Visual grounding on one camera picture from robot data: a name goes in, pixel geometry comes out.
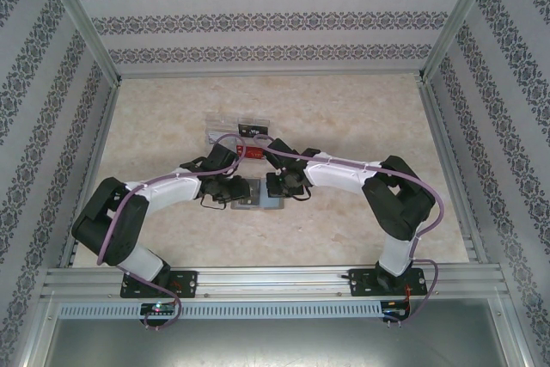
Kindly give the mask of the grey card holder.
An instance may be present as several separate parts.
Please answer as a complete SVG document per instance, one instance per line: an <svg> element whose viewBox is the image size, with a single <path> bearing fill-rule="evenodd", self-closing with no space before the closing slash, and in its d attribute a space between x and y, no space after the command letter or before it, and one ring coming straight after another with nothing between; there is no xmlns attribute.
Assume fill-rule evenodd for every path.
<svg viewBox="0 0 550 367"><path fill-rule="evenodd" d="M260 190L259 191L250 191L250 193L256 193L258 195L258 205L257 206L236 206L235 200L230 204L232 210L238 211L260 211L260 210L280 210L284 208L284 199L270 199L267 196L266 191L266 179L265 178L254 178L260 180Z"/></svg>

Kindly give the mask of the aluminium frame bar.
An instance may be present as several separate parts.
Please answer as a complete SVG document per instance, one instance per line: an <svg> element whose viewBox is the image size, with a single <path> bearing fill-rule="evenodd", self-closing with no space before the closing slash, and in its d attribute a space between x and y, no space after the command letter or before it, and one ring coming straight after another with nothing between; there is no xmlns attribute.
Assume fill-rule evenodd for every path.
<svg viewBox="0 0 550 367"><path fill-rule="evenodd" d="M45 367L59 311L60 304L54 296L39 300L18 367Z"/></svg>
<svg viewBox="0 0 550 367"><path fill-rule="evenodd" d="M494 322L507 367L543 367L531 352L528 336L510 298L498 298Z"/></svg>

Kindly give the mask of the grey metal sheet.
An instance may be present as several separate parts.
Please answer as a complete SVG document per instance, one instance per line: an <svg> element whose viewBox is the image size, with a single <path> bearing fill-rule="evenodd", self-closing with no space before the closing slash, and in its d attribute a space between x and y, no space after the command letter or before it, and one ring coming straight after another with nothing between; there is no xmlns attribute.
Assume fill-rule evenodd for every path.
<svg viewBox="0 0 550 367"><path fill-rule="evenodd" d="M509 367L489 327L388 327L366 319L62 320L46 367Z"/></svg>

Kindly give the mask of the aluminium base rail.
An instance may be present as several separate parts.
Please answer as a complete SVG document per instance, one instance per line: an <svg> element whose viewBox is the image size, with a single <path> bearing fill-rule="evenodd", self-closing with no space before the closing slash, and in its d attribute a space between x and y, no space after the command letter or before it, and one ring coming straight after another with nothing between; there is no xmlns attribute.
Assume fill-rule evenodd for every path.
<svg viewBox="0 0 550 367"><path fill-rule="evenodd" d="M297 301L351 298L345 266L203 267L192 285L199 301ZM119 301L123 273L106 267L51 269L40 299L58 302ZM492 298L509 288L496 264L441 264L433 297Z"/></svg>

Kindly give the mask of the aluminium frame post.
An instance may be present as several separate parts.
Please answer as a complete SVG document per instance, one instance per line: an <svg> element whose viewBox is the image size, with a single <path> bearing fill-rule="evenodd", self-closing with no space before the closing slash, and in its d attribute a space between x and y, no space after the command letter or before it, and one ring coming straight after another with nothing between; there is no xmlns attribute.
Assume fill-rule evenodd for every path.
<svg viewBox="0 0 550 367"><path fill-rule="evenodd" d="M95 61L100 66L109 84L111 86L118 85L120 81L120 74L118 73L106 47L103 45L100 35L83 7L81 0L61 0L61 2L70 15L76 29L80 32L82 38L94 56Z"/></svg>
<svg viewBox="0 0 550 367"><path fill-rule="evenodd" d="M434 76L438 66L441 64L446 52L450 48L455 35L458 33L474 4L475 0L457 0L454 8L449 14L448 20L443 25L442 32L437 37L426 59L425 65L415 77L418 86L426 84L426 82Z"/></svg>

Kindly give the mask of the small circuit board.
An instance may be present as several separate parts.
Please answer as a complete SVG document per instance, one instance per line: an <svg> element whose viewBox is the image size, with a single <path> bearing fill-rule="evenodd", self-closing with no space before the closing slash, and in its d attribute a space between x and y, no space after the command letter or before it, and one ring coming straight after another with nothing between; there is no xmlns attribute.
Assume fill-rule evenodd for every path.
<svg viewBox="0 0 550 367"><path fill-rule="evenodd" d="M140 309L140 315L160 315L169 316L175 312L173 303L143 303Z"/></svg>
<svg viewBox="0 0 550 367"><path fill-rule="evenodd" d="M400 320L403 321L410 315L410 305L409 304L395 304L394 306L383 306L382 307L382 313L386 318L389 318L391 320Z"/></svg>

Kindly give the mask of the clear plastic organizer box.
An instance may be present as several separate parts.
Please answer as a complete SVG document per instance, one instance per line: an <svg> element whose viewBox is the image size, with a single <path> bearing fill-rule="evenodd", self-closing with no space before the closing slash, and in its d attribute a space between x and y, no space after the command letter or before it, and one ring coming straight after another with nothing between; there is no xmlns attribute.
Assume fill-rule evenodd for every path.
<svg viewBox="0 0 550 367"><path fill-rule="evenodd" d="M253 117L245 117L245 116L237 116L237 115L231 115L231 114L222 114L222 113L208 113L205 117L205 130L207 128L214 128L214 127L221 127L223 129L228 128L229 130L232 130L235 132L235 135L238 135L239 137L236 138L235 144L223 144L223 146L233 150L236 154L236 145L242 144L242 145L250 145L250 146L258 146L256 144L256 141L254 138L243 138L239 135L238 132L238 124L239 123L245 123L245 124L258 124L258 125L268 125L269 126L269 134L270 134L270 120L269 119L262 119L262 118L253 118ZM258 138L258 141L261 141L263 145L267 145L268 139L266 136L268 135L260 135ZM264 161L266 157L262 160L250 160L250 161Z"/></svg>

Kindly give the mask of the aluminium floor rail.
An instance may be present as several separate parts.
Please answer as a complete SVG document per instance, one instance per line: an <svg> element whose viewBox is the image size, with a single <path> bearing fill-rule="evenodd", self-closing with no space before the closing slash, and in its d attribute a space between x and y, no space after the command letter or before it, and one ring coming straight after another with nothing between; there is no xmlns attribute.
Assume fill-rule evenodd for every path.
<svg viewBox="0 0 550 367"><path fill-rule="evenodd" d="M443 122L434 92L422 78L417 81L420 100L422 101L431 135L435 144L443 177L449 191L463 241L465 242L468 259L473 263L489 264L479 228L462 182L458 163L455 159L451 141Z"/></svg>
<svg viewBox="0 0 550 367"><path fill-rule="evenodd" d="M58 257L58 262L56 264L57 268L65 268L71 265L71 257L73 255L73 250L76 243L74 236L71 233L72 225L77 219L83 207L85 206L87 199L90 197L90 194L94 190L95 179L99 170L101 157L107 141L107 135L112 122L113 111L116 106L121 83L122 81L118 81L115 85L111 87L105 105L102 109L101 117L95 131L94 140L92 142L91 152L89 153L89 158L87 159L85 169L82 173L82 185L76 197L74 208L70 213L70 218L67 226L67 234L64 238L61 255L59 255Z"/></svg>

